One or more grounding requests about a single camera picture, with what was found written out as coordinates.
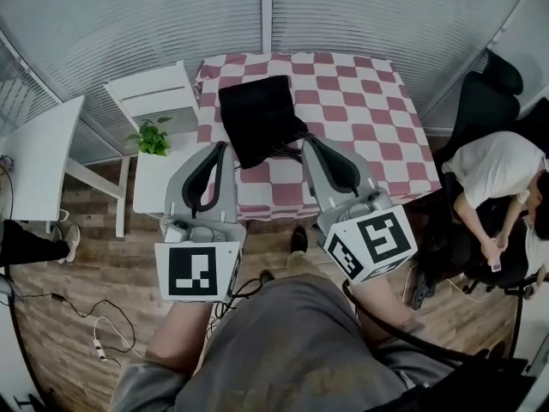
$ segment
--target human hand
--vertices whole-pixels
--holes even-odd
[[[500,232],[496,238],[496,243],[498,244],[499,251],[505,251],[509,246],[509,235],[507,233]]]
[[[482,254],[486,257],[488,265],[494,265],[498,263],[500,250],[498,242],[494,238],[490,238],[481,245]]]

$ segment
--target green plant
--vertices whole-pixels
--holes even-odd
[[[158,124],[164,124],[172,118],[160,118]],[[146,155],[166,155],[166,150],[170,144],[166,140],[168,133],[159,132],[158,127],[151,120],[145,120],[139,129],[139,134],[130,134],[126,141],[137,141],[137,147]]]

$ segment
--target black hair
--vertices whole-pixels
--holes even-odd
[[[549,172],[544,171],[538,178],[541,204],[535,210],[534,230],[541,239],[549,239]]]

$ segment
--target office chair wheel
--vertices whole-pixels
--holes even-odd
[[[412,297],[412,309],[418,311],[423,305],[425,298],[431,298],[435,293],[435,287],[430,288],[427,286],[427,277],[423,271],[418,273],[418,279],[416,282],[416,288]]]
[[[412,310],[417,312],[418,310],[421,309],[421,306],[423,305],[423,301],[425,300],[425,297],[427,296],[428,291],[429,291],[429,288],[427,286],[416,288],[415,292],[413,292]]]
[[[427,299],[432,298],[435,295],[435,290],[437,289],[437,286],[428,287],[427,293],[425,294],[425,297]]]
[[[500,341],[496,343],[496,346],[492,348],[492,351],[490,351],[490,357],[489,359],[491,361],[494,360],[501,360],[505,356],[505,342]]]
[[[534,294],[534,289],[531,285],[524,288],[524,299],[529,300],[532,297],[532,294]]]

